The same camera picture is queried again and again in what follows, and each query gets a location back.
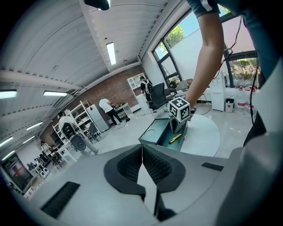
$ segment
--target speaker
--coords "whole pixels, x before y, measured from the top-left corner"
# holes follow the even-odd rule
[[[71,144],[79,151],[84,151],[86,148],[84,140],[79,136],[75,135],[71,140]]]
[[[42,176],[44,179],[47,177],[47,174],[42,170],[40,171],[40,176]]]
[[[48,174],[50,173],[50,170],[44,167],[44,168],[43,168],[43,172],[45,172],[46,175],[48,175]]]

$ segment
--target white cabinet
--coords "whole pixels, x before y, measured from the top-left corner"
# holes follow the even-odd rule
[[[145,75],[141,73],[127,79],[128,84],[132,90],[137,89],[141,86],[141,76],[145,76]]]

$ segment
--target black cable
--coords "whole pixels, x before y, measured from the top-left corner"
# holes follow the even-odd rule
[[[252,89],[251,89],[251,93],[250,93],[250,96],[249,96],[249,107],[250,107],[250,112],[251,112],[251,117],[252,117],[252,125],[255,124],[254,121],[253,121],[252,93],[253,93],[253,88],[254,88],[255,83],[256,83],[258,67],[259,67],[259,59],[258,59],[257,52],[256,52],[256,73],[255,73],[255,77],[253,79]]]
[[[218,77],[218,75],[219,75],[219,72],[220,72],[220,69],[221,69],[221,67],[222,67],[222,65],[223,65],[223,63],[225,62],[225,60],[227,60],[231,55],[232,55],[232,53],[233,53],[233,50],[232,50],[232,48],[236,45],[236,43],[237,43],[237,39],[238,39],[238,34],[239,34],[239,32],[240,32],[240,28],[241,28],[241,24],[242,24],[242,20],[243,20],[243,17],[241,16],[241,18],[240,18],[240,24],[239,24],[239,27],[238,27],[238,31],[237,31],[237,33],[236,33],[236,37],[235,37],[235,42],[234,42],[234,44],[230,47],[230,48],[228,48],[228,49],[225,49],[225,51],[226,50],[231,50],[231,52],[229,53],[229,55],[224,59],[224,60],[222,60],[221,61],[221,63],[220,63],[220,67],[219,67],[219,70],[218,70],[218,74],[213,78],[213,79],[215,79],[215,78],[217,78]]]

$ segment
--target gray sleeve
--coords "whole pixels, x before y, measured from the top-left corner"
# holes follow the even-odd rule
[[[212,0],[187,0],[187,2],[197,18],[207,13],[220,13],[217,3]]]

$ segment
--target ceiling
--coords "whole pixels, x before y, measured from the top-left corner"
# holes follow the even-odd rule
[[[0,54],[0,89],[16,89],[15,98],[0,99],[0,158],[39,135],[74,92],[103,75],[137,61],[154,23],[169,0],[112,0],[108,11],[82,0],[43,0],[33,4],[13,28]],[[111,65],[106,44],[114,42]],[[43,121],[41,126],[26,128]]]

